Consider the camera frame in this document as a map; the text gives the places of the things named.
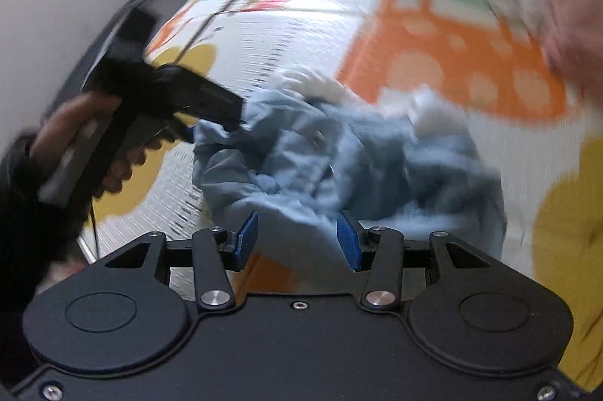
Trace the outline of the person's left hand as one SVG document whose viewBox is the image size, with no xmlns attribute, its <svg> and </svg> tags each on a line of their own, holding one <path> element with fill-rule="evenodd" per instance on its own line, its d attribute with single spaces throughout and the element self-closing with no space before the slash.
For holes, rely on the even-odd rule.
<svg viewBox="0 0 603 401">
<path fill-rule="evenodd" d="M 54 175 L 59 166 L 67 162 L 67 155 L 73 156 L 76 150 L 83 151 L 86 143 L 94 143 L 90 136 L 99 129 L 101 122 L 112 118 L 121 102 L 120 98 L 98 92 L 80 94 L 64 102 L 34 137 L 30 158 L 47 175 Z M 131 147 L 125 156 L 115 158 L 93 196 L 100 198 L 105 193 L 119 194 L 124 183 L 132 177 L 133 167 L 143 165 L 147 151 L 160 149 L 163 142 L 163 137 L 156 137 L 143 145 Z"/>
</svg>

